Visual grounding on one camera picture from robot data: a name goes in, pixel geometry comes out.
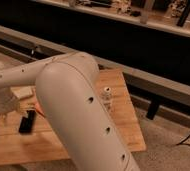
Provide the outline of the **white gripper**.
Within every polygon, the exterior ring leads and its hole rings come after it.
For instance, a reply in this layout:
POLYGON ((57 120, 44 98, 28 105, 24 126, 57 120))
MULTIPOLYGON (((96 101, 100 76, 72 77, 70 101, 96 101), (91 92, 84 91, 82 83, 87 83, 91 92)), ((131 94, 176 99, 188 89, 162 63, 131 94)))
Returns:
POLYGON ((0 89, 0 115, 19 109, 19 100, 10 88, 0 89))

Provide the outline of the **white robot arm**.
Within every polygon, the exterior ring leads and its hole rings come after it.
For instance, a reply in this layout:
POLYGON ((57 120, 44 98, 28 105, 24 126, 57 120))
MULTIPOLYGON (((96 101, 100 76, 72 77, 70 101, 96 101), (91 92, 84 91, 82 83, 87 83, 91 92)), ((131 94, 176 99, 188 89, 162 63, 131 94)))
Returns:
POLYGON ((95 90, 99 68, 85 52, 13 68, 0 62, 0 115, 17 109, 12 87, 33 85, 53 131, 79 171, 140 171, 95 90))

